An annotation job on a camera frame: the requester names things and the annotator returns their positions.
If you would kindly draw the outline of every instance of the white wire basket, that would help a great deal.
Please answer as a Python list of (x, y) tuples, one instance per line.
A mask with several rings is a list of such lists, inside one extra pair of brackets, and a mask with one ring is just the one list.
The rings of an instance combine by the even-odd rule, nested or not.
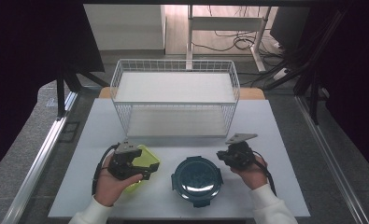
[(234, 62), (203, 60), (119, 60), (110, 87), (128, 137), (225, 137), (239, 91)]

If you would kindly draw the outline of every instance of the person's arm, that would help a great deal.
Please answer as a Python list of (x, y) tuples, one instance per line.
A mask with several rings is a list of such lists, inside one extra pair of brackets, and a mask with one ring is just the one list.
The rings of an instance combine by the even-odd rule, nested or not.
[[(266, 166), (267, 163), (256, 156), (257, 161)], [(251, 189), (250, 197), (254, 203), (254, 219), (257, 224), (295, 224), (297, 220), (287, 208), (283, 200), (275, 196), (263, 171), (252, 164), (244, 171), (231, 170), (240, 175)]]
[(114, 202), (121, 196), (123, 190), (138, 182), (142, 175), (134, 175), (125, 180), (115, 178), (108, 170), (112, 155), (106, 157), (103, 169), (97, 181), (96, 193), (92, 196), (91, 203), (82, 211), (76, 213), (69, 224), (99, 224), (106, 223)]

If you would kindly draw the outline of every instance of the white table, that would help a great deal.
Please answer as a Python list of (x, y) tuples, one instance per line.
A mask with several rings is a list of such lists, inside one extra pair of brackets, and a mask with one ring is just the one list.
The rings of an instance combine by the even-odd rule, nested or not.
[[(304, 197), (284, 147), (269, 102), (241, 100), (229, 133), (257, 133), (248, 140), (253, 150), (268, 161), (277, 188), (296, 217), (309, 217)], [(96, 164), (108, 147), (124, 139), (118, 115), (110, 99), (96, 99), (77, 149), (67, 169), (49, 217), (72, 217), (90, 202)], [(132, 139), (143, 144), (161, 160), (158, 172), (132, 193), (122, 194), (111, 217), (121, 219), (245, 219), (252, 217), (248, 188), (233, 174), (216, 152), (226, 150), (223, 138)], [(193, 208), (171, 186), (171, 174), (190, 156), (202, 156), (220, 169), (224, 184), (204, 208)]]

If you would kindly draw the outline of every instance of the white sleeve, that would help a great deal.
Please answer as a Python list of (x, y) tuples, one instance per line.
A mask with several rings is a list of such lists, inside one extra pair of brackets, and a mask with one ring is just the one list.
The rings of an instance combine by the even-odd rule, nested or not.
[(250, 192), (254, 202), (254, 219), (257, 224), (293, 224), (297, 220), (283, 200), (275, 196), (269, 184)]
[(93, 197), (88, 207), (76, 213), (69, 224), (105, 224), (112, 207), (105, 207), (98, 203)]

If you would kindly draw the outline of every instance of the black curtain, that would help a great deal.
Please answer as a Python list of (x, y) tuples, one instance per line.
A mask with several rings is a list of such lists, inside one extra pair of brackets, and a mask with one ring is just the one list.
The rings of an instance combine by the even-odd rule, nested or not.
[(104, 72), (81, 3), (0, 1), (0, 160), (32, 113), (39, 88), (73, 68)]
[(354, 1), (319, 66), (326, 106), (369, 161), (369, 4)]

